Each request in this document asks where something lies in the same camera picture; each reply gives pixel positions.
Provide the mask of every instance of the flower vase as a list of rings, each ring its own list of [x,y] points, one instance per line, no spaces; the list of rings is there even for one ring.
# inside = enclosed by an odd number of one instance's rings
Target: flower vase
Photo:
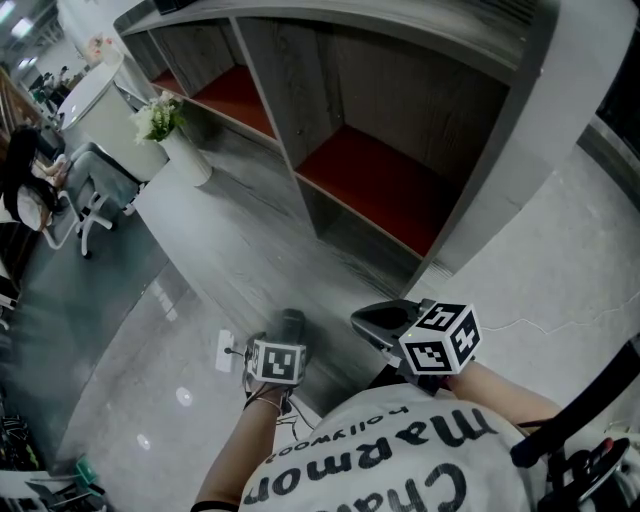
[[[189,185],[199,187],[209,180],[213,172],[211,166],[180,128],[175,128],[166,139],[160,141],[160,145]]]

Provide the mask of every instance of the white shirt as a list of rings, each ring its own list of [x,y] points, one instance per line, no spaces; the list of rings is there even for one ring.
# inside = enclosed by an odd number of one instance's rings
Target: white shirt
[[[547,467],[513,465],[509,451],[522,439],[484,407],[432,399],[407,384],[372,389],[267,458],[240,512],[530,512],[547,492]]]

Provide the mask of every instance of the desk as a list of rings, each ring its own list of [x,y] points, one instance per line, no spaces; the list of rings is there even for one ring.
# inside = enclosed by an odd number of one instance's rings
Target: desk
[[[60,106],[62,130],[79,130],[93,139],[140,181],[150,181],[167,162],[155,143],[136,145],[133,113],[114,84],[122,60],[102,63],[85,76]]]

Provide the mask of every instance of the wrist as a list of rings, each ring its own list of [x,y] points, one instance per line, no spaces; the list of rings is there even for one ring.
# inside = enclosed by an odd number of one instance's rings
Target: wrist
[[[280,407],[279,400],[276,401],[263,396],[247,402],[245,405],[245,411],[247,409],[261,411],[261,414],[273,415],[275,418],[278,418],[282,414],[282,408]]]

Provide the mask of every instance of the cable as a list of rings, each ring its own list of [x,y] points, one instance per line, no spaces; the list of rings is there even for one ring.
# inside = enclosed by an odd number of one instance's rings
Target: cable
[[[624,301],[620,306],[618,306],[617,308],[613,308],[613,309],[606,309],[604,311],[601,311],[600,313],[598,313],[595,317],[593,317],[591,320],[589,320],[588,322],[576,322],[574,320],[571,320],[567,323],[562,324],[559,327],[556,327],[554,329],[551,329],[549,331],[546,331],[545,329],[543,329],[542,327],[540,327],[538,324],[533,323],[531,320],[527,320],[526,318],[518,318],[518,320],[514,320],[513,322],[508,323],[507,325],[503,325],[502,327],[483,327],[482,330],[483,331],[488,331],[488,332],[499,332],[499,331],[504,331],[505,329],[508,329],[509,327],[513,327],[516,324],[519,324],[520,322],[524,322],[526,324],[529,324],[530,326],[538,329],[540,332],[542,332],[542,334],[549,336],[551,334],[554,334],[555,332],[560,331],[561,329],[564,329],[565,327],[569,327],[570,325],[575,325],[577,327],[585,327],[587,325],[590,325],[592,323],[594,323],[595,321],[599,320],[600,317],[604,316],[604,315],[608,315],[609,313],[615,313],[616,311],[621,311],[623,310],[628,304],[630,304],[631,302],[633,302],[635,299],[637,299],[640,296],[640,290],[637,291],[633,296],[631,296],[629,299],[627,299],[626,301]]]
[[[298,414],[300,415],[300,417],[302,418],[302,421],[304,421],[307,424],[307,427],[309,427],[311,430],[315,430],[316,427],[311,426],[311,423],[309,423],[307,421],[307,418],[304,417],[304,414],[302,414],[302,412],[300,412],[300,409],[298,408],[298,406],[296,404],[293,403],[293,400],[289,400],[289,403],[295,408],[296,411],[298,411]]]

